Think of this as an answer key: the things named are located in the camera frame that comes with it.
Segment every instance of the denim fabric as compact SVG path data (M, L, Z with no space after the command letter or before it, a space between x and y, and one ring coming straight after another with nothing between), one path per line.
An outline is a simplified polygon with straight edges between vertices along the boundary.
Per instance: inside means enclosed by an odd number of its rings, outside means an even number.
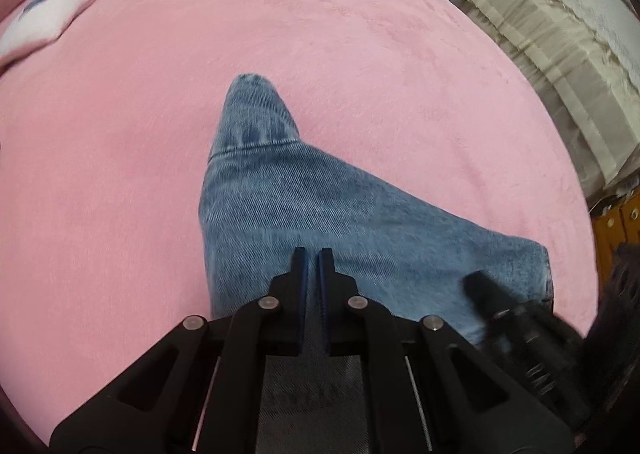
M438 314L471 342L482 322L460 280L485 270L523 299L549 299L544 247L429 205L300 141L266 79L229 88L210 152L200 224L216 317L266 293L297 246L309 260L334 250L336 269L395 315ZM305 345L270 358L258 433L261 453L366 452L357 358L322 353L316 269L309 264Z

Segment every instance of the bolt head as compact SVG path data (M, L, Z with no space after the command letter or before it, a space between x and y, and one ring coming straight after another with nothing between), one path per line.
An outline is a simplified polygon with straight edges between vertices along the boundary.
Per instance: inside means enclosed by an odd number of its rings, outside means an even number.
M427 315L422 319L422 325L431 331L437 331L444 326L444 320L437 315Z
M182 321L182 325L190 331L204 326L204 319L200 315L190 315Z
M361 295L354 295L353 297L349 298L347 304L353 309L363 309L367 307L369 301L367 301L366 297L363 297Z
M278 301L275 297L271 295L267 295L266 297L262 297L258 301L258 306L262 309L276 309L280 305L280 301Z

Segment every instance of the black bracket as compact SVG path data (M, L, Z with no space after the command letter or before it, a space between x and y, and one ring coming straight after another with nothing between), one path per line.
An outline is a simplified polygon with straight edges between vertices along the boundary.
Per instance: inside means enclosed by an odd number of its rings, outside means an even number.
M304 249L232 317L190 316L58 425L57 454L255 451L267 355L298 355ZM328 355L362 360L372 454L565 454L569 428L440 317L393 316L318 256Z

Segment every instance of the jeans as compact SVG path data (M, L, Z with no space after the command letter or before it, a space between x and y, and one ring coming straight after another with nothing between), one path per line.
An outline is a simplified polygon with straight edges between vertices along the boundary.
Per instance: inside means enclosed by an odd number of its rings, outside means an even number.
M440 315L472 343L483 326L462 291L484 270L523 300L550 300L544 247L486 230L300 140L274 87L231 84L199 208L212 312L224 317L268 291L297 246L334 250L336 269L394 315ZM359 360L322 351L318 284L309 264L305 344L267 361L260 453L367 451Z

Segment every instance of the white pillow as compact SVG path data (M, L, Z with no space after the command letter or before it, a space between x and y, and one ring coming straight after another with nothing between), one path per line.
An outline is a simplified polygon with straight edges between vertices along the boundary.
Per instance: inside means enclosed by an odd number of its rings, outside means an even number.
M0 38L0 68L60 37L95 0L33 0Z

